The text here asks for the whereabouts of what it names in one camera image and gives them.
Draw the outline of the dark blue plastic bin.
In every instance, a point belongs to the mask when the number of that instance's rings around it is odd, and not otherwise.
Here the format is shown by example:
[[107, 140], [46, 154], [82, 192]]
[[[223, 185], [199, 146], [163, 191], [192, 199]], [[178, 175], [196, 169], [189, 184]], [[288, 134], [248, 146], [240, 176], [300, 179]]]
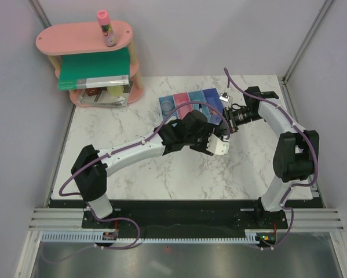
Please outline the dark blue plastic bin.
[[[214, 107], [220, 114], [222, 114], [224, 107], [220, 100], [220, 95], [218, 94], [217, 89], [216, 88], [204, 89], [203, 94], [204, 94], [206, 102], [212, 107]], [[202, 112], [204, 115], [206, 115], [208, 122], [212, 124], [219, 125], [220, 122], [222, 121], [219, 114], [216, 113], [216, 111], [213, 110], [212, 108], [209, 108], [204, 105], [202, 106]]]

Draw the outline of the light blue bin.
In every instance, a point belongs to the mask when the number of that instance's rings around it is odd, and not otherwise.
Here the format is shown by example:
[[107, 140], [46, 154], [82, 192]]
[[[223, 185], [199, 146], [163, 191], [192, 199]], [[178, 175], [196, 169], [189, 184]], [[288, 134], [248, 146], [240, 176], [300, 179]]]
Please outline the light blue bin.
[[207, 103], [204, 93], [200, 90], [195, 92], [189, 92], [188, 95], [191, 101], [201, 102], [201, 104], [192, 104], [193, 109], [199, 111], [199, 108], [202, 108], [202, 114], [204, 114], [208, 118], [211, 115], [211, 113], [209, 108], [206, 105], [202, 104]]
[[172, 95], [159, 97], [159, 106], [162, 119], [165, 119], [176, 107], [174, 97]]

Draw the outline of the pink plastic bin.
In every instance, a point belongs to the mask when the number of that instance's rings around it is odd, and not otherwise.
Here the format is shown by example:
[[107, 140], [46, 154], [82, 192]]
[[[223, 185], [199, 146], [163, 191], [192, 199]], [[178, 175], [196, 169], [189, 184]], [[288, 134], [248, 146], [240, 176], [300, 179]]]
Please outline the pink plastic bin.
[[[187, 92], [174, 94], [173, 98], [174, 98], [174, 103], [175, 103], [176, 107], [190, 101], [189, 94]], [[185, 106], [179, 108], [177, 110], [178, 118], [183, 119], [191, 111], [192, 111], [192, 105], [191, 104], [188, 104], [188, 105], [185, 105]]]

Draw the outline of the clear round pin jar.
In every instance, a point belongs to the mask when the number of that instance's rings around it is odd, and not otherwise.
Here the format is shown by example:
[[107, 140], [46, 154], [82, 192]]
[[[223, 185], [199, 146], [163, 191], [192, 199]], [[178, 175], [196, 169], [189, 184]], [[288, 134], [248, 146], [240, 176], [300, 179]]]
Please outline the clear round pin jar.
[[174, 109], [174, 103], [170, 100], [162, 101], [160, 108], [163, 115], [168, 115]]

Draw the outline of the pink capped bottle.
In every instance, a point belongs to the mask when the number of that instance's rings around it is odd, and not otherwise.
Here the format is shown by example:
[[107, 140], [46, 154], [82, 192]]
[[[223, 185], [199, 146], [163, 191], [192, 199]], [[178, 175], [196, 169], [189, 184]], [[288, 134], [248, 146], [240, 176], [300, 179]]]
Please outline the pink capped bottle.
[[101, 31], [103, 33], [103, 39], [105, 44], [108, 47], [113, 47], [116, 45], [116, 38], [114, 35], [114, 31], [111, 26], [111, 20], [109, 18], [109, 14], [106, 10], [99, 10], [96, 13], [98, 24], [101, 27]]

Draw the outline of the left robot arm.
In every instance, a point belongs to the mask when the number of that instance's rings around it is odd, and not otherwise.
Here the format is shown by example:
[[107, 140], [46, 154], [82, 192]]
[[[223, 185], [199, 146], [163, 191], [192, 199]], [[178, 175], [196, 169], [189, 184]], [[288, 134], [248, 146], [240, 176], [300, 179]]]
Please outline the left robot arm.
[[145, 159], [177, 152], [188, 146], [207, 155], [224, 155], [229, 144], [215, 134], [216, 125], [197, 110], [183, 119], [171, 120], [157, 127], [153, 133], [129, 144], [104, 150], [85, 146], [78, 155], [71, 174], [82, 199], [95, 214], [95, 221], [108, 228], [115, 221], [115, 214], [107, 191], [107, 178], [117, 171]]

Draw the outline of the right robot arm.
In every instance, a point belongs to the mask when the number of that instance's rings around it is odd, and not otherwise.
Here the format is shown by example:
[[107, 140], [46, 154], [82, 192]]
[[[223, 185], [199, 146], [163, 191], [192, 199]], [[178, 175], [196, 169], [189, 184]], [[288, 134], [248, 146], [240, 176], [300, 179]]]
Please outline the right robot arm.
[[316, 174], [319, 134], [295, 122], [273, 91], [262, 92], [257, 86], [248, 87], [244, 101], [245, 105], [232, 104], [223, 110], [230, 131], [236, 132], [239, 126], [262, 119], [278, 137], [272, 161], [275, 176], [260, 198], [263, 208], [253, 213], [254, 223], [266, 228], [274, 221], [273, 212], [284, 209], [295, 187], [310, 187], [304, 182]]

